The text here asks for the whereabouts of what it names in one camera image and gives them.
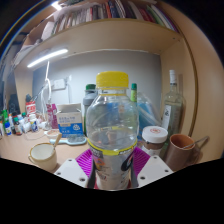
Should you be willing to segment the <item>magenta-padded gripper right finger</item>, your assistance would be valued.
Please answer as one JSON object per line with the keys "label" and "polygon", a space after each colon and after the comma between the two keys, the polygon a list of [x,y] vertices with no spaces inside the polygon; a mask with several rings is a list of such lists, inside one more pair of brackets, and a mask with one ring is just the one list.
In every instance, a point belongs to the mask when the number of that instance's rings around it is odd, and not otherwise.
{"label": "magenta-padded gripper right finger", "polygon": [[144,187],[172,173],[173,171],[159,156],[149,156],[138,147],[134,149],[131,167],[132,188]]}

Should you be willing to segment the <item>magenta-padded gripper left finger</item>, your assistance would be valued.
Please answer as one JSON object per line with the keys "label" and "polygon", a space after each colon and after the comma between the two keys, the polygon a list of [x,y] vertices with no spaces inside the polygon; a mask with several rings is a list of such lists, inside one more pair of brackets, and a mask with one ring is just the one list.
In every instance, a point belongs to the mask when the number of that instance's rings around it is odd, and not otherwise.
{"label": "magenta-padded gripper left finger", "polygon": [[55,175],[78,186],[93,189],[95,186],[95,176],[93,174],[91,150],[86,150],[76,159],[67,159],[57,169]]}

